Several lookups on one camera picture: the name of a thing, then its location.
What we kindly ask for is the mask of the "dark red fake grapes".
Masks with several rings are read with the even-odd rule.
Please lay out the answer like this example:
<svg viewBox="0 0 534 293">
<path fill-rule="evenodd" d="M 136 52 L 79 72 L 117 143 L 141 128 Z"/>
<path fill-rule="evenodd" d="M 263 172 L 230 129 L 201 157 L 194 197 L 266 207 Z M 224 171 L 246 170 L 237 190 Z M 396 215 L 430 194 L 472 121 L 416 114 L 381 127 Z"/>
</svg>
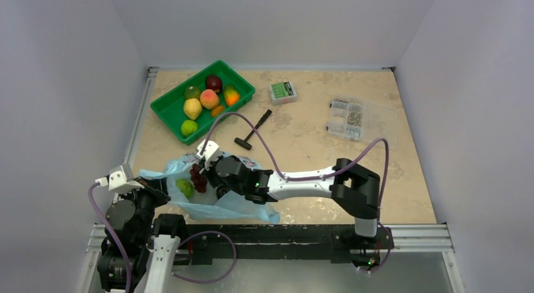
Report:
<svg viewBox="0 0 534 293">
<path fill-rule="evenodd" d="M 201 168 L 197 164 L 193 164 L 190 169 L 190 179 L 193 182 L 194 189 L 198 193 L 205 193 L 207 191 L 207 179 L 200 173 Z"/>
</svg>

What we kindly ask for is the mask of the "light blue plastic bag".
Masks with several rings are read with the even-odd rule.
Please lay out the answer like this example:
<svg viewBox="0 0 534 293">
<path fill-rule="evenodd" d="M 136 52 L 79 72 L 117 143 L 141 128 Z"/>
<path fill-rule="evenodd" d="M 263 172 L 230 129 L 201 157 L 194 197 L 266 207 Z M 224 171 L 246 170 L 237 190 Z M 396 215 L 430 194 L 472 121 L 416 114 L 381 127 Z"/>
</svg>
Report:
<svg viewBox="0 0 534 293">
<path fill-rule="evenodd" d="M 190 171 L 197 162 L 195 155 L 189 153 L 168 161 L 162 172 L 140 169 L 139 176 L 154 180 L 166 180 L 167 192 L 171 198 L 168 205 L 180 207 L 190 219 L 196 221 L 247 219 L 272 224 L 280 222 L 280 213 L 271 205 L 255 204 L 233 191 L 229 191 L 221 197 L 217 196 L 216 189 L 211 186 L 207 186 L 205 193 L 196 190 L 183 192 L 176 183 L 185 180 L 191 183 Z"/>
</svg>

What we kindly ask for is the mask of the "lime green fake fruit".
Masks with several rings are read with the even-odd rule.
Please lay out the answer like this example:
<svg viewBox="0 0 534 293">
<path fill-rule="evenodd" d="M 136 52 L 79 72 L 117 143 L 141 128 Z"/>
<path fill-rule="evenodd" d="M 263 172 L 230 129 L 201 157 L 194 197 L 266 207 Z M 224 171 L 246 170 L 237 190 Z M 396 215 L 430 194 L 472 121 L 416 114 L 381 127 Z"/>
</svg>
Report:
<svg viewBox="0 0 534 293">
<path fill-rule="evenodd" d="M 198 124 L 193 120 L 185 120 L 181 124 L 181 134 L 183 137 L 189 137 L 198 130 Z"/>
</svg>

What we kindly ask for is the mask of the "orange pink fake peach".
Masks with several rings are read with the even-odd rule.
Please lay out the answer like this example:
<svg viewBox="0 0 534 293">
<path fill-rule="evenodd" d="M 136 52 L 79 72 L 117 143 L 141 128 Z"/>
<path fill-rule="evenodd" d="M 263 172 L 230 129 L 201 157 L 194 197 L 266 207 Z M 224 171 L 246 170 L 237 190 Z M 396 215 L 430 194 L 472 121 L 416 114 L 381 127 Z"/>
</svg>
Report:
<svg viewBox="0 0 534 293">
<path fill-rule="evenodd" d="M 213 90 L 205 89 L 202 91 L 200 103 L 207 110 L 211 110 L 220 104 L 220 98 Z"/>
</svg>

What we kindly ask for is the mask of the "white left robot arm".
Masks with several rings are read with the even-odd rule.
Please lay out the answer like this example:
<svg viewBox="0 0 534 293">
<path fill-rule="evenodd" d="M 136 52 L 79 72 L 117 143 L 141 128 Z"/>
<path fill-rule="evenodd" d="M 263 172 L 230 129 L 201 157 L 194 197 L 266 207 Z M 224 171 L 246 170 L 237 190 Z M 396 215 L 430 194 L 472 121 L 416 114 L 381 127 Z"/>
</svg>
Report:
<svg viewBox="0 0 534 293">
<path fill-rule="evenodd" d="M 106 238 L 97 271 L 106 292 L 134 292 L 146 278 L 144 292 L 166 292 L 178 248 L 188 239 L 182 215 L 155 215 L 171 197 L 165 179 L 137 178 L 141 184 L 104 214 Z"/>
</svg>

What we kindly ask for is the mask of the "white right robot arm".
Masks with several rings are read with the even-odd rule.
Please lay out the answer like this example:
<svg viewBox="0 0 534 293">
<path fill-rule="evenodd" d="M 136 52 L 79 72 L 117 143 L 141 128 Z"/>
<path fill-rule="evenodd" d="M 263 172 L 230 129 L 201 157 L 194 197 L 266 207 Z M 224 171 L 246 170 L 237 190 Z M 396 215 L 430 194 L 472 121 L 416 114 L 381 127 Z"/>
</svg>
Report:
<svg viewBox="0 0 534 293">
<path fill-rule="evenodd" d="M 252 169 L 236 156 L 219 155 L 201 159 L 200 173 L 215 189 L 235 192 L 255 204 L 330 198 L 354 217 L 353 237 L 358 245 L 368 247 L 378 239 L 380 176 L 349 159 L 340 158 L 324 169 L 279 175 L 270 169 Z"/>
</svg>

